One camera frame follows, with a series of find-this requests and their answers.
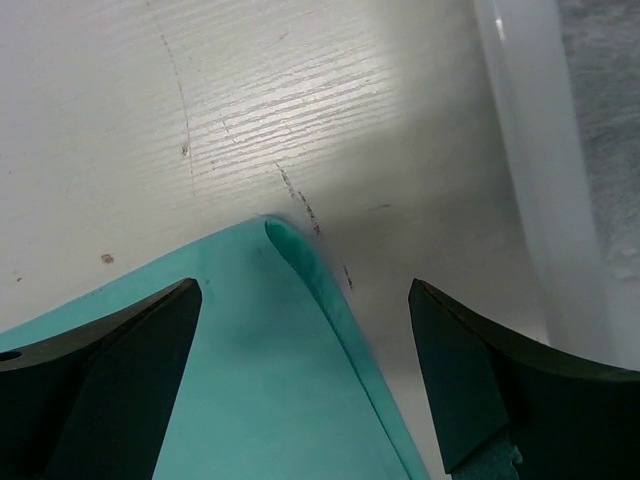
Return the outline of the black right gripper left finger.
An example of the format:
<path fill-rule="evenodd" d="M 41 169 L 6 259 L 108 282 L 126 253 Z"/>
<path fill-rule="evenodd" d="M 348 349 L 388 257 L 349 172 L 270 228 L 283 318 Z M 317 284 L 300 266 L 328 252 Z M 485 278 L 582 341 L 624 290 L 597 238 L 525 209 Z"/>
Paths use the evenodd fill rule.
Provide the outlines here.
<path fill-rule="evenodd" d="M 201 303 L 185 278 L 2 352 L 2 478 L 152 478 Z"/>

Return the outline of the teal green t-shirt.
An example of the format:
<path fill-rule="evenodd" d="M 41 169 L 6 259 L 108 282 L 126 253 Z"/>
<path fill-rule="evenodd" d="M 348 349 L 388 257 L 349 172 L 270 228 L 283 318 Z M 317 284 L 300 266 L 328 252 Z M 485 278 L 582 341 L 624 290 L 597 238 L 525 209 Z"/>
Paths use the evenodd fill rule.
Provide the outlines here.
<path fill-rule="evenodd" d="M 183 278 L 202 307 L 158 479 L 424 479 L 427 470 L 327 266 L 292 226 L 250 220 L 1 335 L 26 345 Z"/>

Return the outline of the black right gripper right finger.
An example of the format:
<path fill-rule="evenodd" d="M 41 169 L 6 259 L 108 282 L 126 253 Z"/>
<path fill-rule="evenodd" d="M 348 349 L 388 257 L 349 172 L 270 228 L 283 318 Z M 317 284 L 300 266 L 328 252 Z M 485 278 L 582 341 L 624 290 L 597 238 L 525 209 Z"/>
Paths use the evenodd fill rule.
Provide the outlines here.
<path fill-rule="evenodd" d="M 487 319 L 429 283 L 411 325 L 444 470 L 455 479 L 635 479 L 639 375 Z"/>

